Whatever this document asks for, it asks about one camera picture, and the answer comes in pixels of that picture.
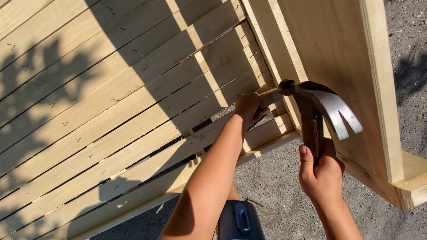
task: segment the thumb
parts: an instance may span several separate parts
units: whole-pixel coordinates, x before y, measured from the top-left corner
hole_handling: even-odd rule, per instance
[[[301,157],[301,168],[300,173],[313,175],[314,159],[310,149],[307,146],[299,146],[299,155]]]

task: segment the gravel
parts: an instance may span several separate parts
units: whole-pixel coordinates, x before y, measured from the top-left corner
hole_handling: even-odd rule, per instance
[[[402,149],[427,157],[427,0],[384,0]],[[298,182],[300,140],[236,169],[234,184],[251,197],[266,239],[326,239]],[[345,173],[343,196],[365,239],[427,240],[427,204],[400,211]],[[117,225],[93,240],[157,239],[178,198]]]

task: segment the wooden frame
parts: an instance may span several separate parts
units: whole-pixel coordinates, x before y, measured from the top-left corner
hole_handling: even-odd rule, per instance
[[[361,120],[364,131],[346,140],[325,133],[346,171],[401,210],[427,201],[427,161],[401,151],[383,2],[243,2],[258,42],[270,52],[265,55],[271,72],[287,70],[273,76],[324,84]],[[298,112],[292,98],[284,103],[288,113]],[[290,115],[298,129],[298,115]]]
[[[16,43],[0,70],[0,237],[87,239],[178,196],[233,113],[203,122],[283,79],[331,87],[361,120],[330,134],[346,171],[400,209],[427,200],[426,161],[400,151],[381,0],[66,6],[0,1],[22,9],[0,17]],[[302,136],[292,97],[269,109],[238,165]]]

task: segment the hand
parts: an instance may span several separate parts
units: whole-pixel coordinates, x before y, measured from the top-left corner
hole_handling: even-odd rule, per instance
[[[339,207],[343,203],[341,183],[344,164],[336,158],[332,140],[325,138],[325,151],[316,167],[313,167],[313,155],[307,146],[301,145],[299,152],[299,182],[304,192],[315,206]]]
[[[237,95],[235,114],[241,116],[246,128],[261,119],[267,108],[259,109],[258,94],[253,92],[246,95]]]

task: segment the fingernail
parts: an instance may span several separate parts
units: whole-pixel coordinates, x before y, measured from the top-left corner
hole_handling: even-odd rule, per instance
[[[307,153],[307,148],[305,148],[304,145],[299,146],[299,153],[300,154],[306,154]]]

